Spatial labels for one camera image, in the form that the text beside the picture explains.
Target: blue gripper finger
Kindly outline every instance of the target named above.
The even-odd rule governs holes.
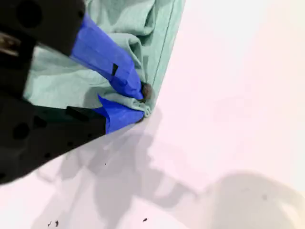
[[[143,99],[141,80],[131,57],[88,15],[84,17],[70,58],[97,71],[118,93]]]

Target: small dark spot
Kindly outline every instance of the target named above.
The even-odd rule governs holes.
[[[13,137],[16,140],[23,140],[30,134],[30,128],[26,123],[20,123],[13,129]]]
[[[5,173],[0,173],[0,179],[4,179],[6,177]]]
[[[46,159],[48,159],[48,158],[50,158],[51,157],[51,154],[50,153],[46,153],[45,155],[44,155],[44,158],[46,158]]]
[[[80,18],[83,18],[84,17],[84,12],[83,11],[78,11],[78,16],[80,17]]]
[[[268,200],[268,196],[267,196],[266,194],[263,194],[263,195],[262,195],[262,199],[263,199],[264,201],[267,201],[267,200]]]

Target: teal fabric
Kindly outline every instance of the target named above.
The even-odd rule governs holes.
[[[24,97],[35,105],[100,107],[98,94],[145,112],[155,105],[165,75],[185,0],[86,0],[87,13],[132,57],[154,95],[145,104],[117,94],[98,73],[59,53],[36,48]]]

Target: white surface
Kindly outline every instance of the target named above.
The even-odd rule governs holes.
[[[0,227],[305,228],[304,12],[187,0],[153,116],[1,187]]]

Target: cloth fold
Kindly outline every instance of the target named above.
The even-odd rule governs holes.
[[[98,73],[68,57],[38,47],[28,77],[25,99],[35,105],[65,108],[101,106],[110,101],[151,114],[178,31],[185,0],[86,0],[87,13],[132,57],[141,81],[154,96],[145,104],[117,94]]]

